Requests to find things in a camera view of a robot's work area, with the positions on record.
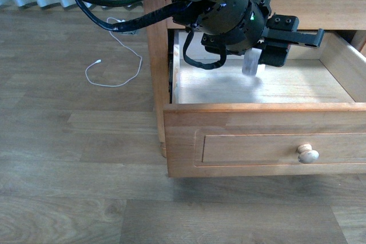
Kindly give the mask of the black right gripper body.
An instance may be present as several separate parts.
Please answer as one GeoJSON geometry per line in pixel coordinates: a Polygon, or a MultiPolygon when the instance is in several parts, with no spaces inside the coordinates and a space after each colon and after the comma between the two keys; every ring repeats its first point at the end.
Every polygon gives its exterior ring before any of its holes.
{"type": "Polygon", "coordinates": [[[217,66],[222,66],[229,55],[243,55],[247,60],[251,50],[258,50],[257,64],[274,67],[284,65],[291,45],[299,42],[299,19],[290,15],[274,15],[266,22],[253,16],[225,34],[204,34],[205,50],[220,55],[217,66]]]}

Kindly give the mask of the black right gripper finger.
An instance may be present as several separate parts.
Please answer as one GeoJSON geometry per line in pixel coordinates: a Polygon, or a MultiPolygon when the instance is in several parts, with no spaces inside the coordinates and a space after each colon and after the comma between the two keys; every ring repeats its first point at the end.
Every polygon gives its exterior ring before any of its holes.
{"type": "Polygon", "coordinates": [[[325,31],[318,29],[316,34],[300,33],[296,31],[284,31],[268,29],[264,38],[271,41],[304,47],[320,47],[325,31]]]}

